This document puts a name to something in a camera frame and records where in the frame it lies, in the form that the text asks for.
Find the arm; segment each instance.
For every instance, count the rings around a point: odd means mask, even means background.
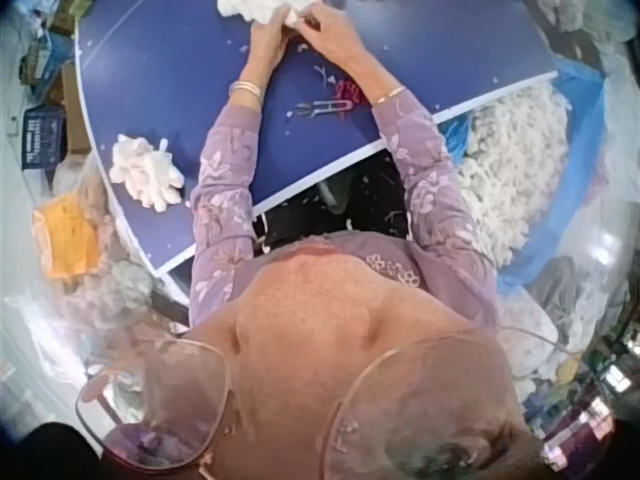
[[[495,269],[479,249],[455,168],[431,115],[407,90],[374,106],[373,113],[406,190],[415,243],[444,261],[457,277],[450,281],[447,272],[435,274],[418,256],[429,291],[465,318],[492,324]],[[459,295],[454,286],[459,280],[477,301]]]
[[[240,80],[262,92],[284,54],[287,39],[282,25],[287,13],[280,9],[268,25],[251,28],[251,50]],[[192,326],[227,302],[236,267],[253,258],[249,186],[258,157],[261,101],[250,91],[234,90],[202,151],[198,186],[191,196],[196,240],[189,306]]]
[[[310,15],[320,23],[319,29],[305,21],[298,22],[296,28],[318,51],[351,75],[374,105],[380,133],[406,190],[415,243],[422,250],[420,254],[429,253],[428,257],[417,255],[429,291],[440,299],[450,298],[455,295],[454,286],[462,281],[480,300],[474,302],[476,305],[493,311],[495,271],[476,248],[473,220],[460,193],[444,139],[431,115],[410,92],[401,91],[400,83],[366,51],[344,13],[315,3]],[[450,268],[432,268],[429,259],[434,257]],[[455,299],[447,303],[457,304]],[[480,315],[477,307],[463,303],[456,310],[466,318]]]

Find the woman's right hand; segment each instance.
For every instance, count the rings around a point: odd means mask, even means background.
[[[319,29],[310,22],[317,23]],[[369,55],[349,17],[324,3],[313,3],[298,20],[296,30],[327,60],[346,72]]]
[[[360,40],[344,12],[316,2],[296,24],[296,29],[327,60],[347,72],[373,105],[400,87]],[[317,23],[316,29],[310,22]]]

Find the blue crate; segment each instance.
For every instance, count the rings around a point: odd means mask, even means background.
[[[54,32],[45,31],[38,42],[42,49],[49,51],[49,58],[44,65],[42,75],[38,83],[31,87],[31,100],[36,104],[41,104],[53,81],[58,76],[62,65],[71,60],[73,56],[73,40]]]
[[[22,120],[22,170],[54,169],[66,149],[65,112],[58,106],[35,107]]]

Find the gold bracelet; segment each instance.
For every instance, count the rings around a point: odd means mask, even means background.
[[[237,82],[233,82],[229,87],[229,95],[231,95],[235,90],[246,90],[247,92],[253,93],[258,99],[258,103],[262,105],[262,90],[253,83],[238,80]]]
[[[402,87],[398,87],[395,90],[393,90],[390,94],[385,95],[384,97],[382,97],[380,100],[378,100],[376,102],[377,105],[380,105],[381,103],[386,102],[387,100],[395,97],[396,95],[401,94],[402,92],[404,92],[407,89],[407,87],[405,87],[404,85]]]

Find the red object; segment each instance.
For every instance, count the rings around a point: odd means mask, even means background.
[[[355,106],[366,103],[362,90],[360,90],[358,84],[350,78],[340,80],[336,84],[333,98],[334,100],[351,100]],[[344,118],[345,112],[340,113],[340,115]]]

